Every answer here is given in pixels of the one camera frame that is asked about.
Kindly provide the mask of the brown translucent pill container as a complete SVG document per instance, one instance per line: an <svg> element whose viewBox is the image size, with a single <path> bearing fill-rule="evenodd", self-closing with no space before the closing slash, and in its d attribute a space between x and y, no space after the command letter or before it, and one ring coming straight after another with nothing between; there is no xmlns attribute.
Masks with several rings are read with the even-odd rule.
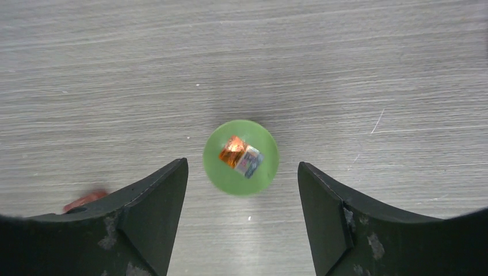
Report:
<svg viewBox="0 0 488 276"><path fill-rule="evenodd" d="M96 201L96 200L99 200L100 198L103 198L103 197L107 196L108 194L109 193L106 190L91 191L88 194L80 197L79 199L65 205L63 207L63 212L68 213L70 210L72 210L74 208L80 207L84 204L88 204L88 203Z"/></svg>

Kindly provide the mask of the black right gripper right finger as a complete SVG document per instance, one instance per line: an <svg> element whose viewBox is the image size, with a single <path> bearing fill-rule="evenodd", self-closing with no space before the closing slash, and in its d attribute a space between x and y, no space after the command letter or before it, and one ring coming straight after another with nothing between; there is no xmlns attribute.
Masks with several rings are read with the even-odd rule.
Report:
<svg viewBox="0 0 488 276"><path fill-rule="evenodd" d="M440 219L393 207L310 163L298 187L316 275L486 275L487 209Z"/></svg>

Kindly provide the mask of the green bottle cap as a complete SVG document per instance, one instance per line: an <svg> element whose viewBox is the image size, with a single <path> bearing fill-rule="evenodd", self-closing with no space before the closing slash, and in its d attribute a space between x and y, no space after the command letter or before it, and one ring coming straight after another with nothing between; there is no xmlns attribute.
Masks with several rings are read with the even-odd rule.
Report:
<svg viewBox="0 0 488 276"><path fill-rule="evenodd" d="M265 190L280 164L277 143L262 125L231 120L217 127L203 149L203 167L211 183L234 196Z"/></svg>

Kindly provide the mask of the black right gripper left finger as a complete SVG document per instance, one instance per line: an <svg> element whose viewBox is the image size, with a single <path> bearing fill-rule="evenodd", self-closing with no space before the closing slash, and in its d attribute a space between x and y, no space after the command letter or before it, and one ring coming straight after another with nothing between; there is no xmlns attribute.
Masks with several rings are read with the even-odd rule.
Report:
<svg viewBox="0 0 488 276"><path fill-rule="evenodd" d="M65 214L1 216L1 274L166 275L187 181L181 158Z"/></svg>

